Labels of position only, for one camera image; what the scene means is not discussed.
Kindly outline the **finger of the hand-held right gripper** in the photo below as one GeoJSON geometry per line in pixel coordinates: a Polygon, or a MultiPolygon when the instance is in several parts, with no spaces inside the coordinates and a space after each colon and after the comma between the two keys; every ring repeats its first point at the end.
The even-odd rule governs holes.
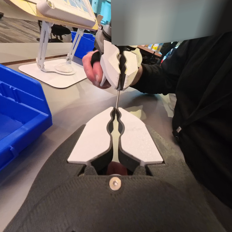
{"type": "Polygon", "coordinates": [[[104,40],[103,45],[104,53],[100,58],[103,77],[100,86],[103,87],[105,81],[107,80],[114,89],[120,90],[120,50],[118,47],[106,40],[104,40]]]}
{"type": "Polygon", "coordinates": [[[137,46],[119,46],[120,90],[126,90],[134,81],[142,62],[142,55],[137,46]]]}

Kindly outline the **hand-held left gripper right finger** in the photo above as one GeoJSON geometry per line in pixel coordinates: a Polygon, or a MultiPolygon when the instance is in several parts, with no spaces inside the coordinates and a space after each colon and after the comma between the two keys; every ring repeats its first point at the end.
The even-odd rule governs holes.
{"type": "Polygon", "coordinates": [[[118,121],[118,160],[133,175],[137,168],[152,176],[149,165],[164,164],[146,125],[135,115],[119,107],[116,110],[118,121]]]}

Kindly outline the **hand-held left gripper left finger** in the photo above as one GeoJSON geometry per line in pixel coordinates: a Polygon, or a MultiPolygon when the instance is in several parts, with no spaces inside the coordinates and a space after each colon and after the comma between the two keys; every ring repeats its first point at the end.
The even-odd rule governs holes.
{"type": "Polygon", "coordinates": [[[113,159],[114,107],[89,120],[80,134],[67,162],[93,166],[97,172],[106,169],[113,159]]]}

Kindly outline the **plain blue plastic bin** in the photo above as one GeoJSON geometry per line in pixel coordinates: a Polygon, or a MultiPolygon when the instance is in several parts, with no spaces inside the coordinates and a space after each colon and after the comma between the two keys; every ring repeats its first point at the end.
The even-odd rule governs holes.
{"type": "Polygon", "coordinates": [[[78,58],[83,58],[83,56],[85,56],[88,52],[92,51],[94,49],[94,41],[95,41],[95,37],[93,36],[93,34],[91,33],[84,33],[83,36],[80,39],[80,42],[77,46],[77,49],[74,52],[74,44],[72,43],[71,45],[71,49],[69,52],[69,56],[71,58],[73,58],[74,56],[78,57],[78,58]]]}

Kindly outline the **blue bin with black divider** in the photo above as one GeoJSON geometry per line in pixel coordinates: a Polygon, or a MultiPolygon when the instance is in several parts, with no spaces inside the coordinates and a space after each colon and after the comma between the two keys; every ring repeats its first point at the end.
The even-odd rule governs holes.
{"type": "Polygon", "coordinates": [[[0,65],[0,170],[52,124],[41,84],[0,65]]]}

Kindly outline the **person's right forearm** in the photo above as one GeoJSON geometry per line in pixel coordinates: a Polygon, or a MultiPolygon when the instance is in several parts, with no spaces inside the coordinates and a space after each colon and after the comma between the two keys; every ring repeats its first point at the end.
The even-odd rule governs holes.
{"type": "Polygon", "coordinates": [[[181,70],[177,65],[141,64],[131,87],[145,94],[175,94],[181,70]]]}

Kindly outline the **person's right hand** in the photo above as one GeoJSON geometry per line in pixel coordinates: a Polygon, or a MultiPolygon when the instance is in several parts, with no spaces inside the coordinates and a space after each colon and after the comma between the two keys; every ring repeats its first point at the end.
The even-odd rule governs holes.
{"type": "Polygon", "coordinates": [[[99,51],[94,50],[94,51],[88,52],[85,56],[83,56],[82,58],[83,69],[85,71],[85,74],[88,80],[91,81],[94,86],[100,89],[108,89],[111,87],[111,85],[109,84],[107,80],[104,82],[102,87],[100,86],[100,83],[103,77],[103,70],[100,65],[100,61],[95,60],[95,62],[93,63],[93,66],[91,65],[92,56],[94,56],[95,58],[95,57],[98,57],[98,54],[99,54],[99,51]]]}

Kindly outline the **printed instruction sheet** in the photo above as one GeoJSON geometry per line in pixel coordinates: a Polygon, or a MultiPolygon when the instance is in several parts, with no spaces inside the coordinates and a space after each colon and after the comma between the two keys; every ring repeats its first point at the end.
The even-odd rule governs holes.
{"type": "Polygon", "coordinates": [[[67,12],[80,16],[80,17],[89,17],[89,11],[85,5],[83,0],[60,0],[60,4],[62,4],[62,9],[67,12]]]}

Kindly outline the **black office chair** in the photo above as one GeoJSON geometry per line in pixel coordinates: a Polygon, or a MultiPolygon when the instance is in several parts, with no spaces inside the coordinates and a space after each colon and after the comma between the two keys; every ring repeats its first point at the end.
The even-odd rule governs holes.
{"type": "Polygon", "coordinates": [[[71,31],[65,26],[54,24],[49,35],[48,43],[63,43],[63,36],[71,35],[71,31]]]}

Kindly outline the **white stand with wooden board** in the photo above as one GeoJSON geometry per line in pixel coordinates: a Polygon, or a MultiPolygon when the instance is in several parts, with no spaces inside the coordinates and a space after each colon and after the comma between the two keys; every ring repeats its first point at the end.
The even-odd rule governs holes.
{"type": "Polygon", "coordinates": [[[19,70],[54,88],[68,88],[84,79],[86,74],[83,67],[72,61],[69,52],[65,59],[45,61],[51,27],[56,25],[70,25],[78,28],[74,38],[74,52],[84,34],[84,30],[96,31],[98,23],[91,4],[83,0],[89,11],[89,17],[73,15],[62,9],[60,0],[8,0],[14,7],[22,10],[26,16],[32,16],[42,21],[39,50],[36,63],[19,66],[19,70]]]}

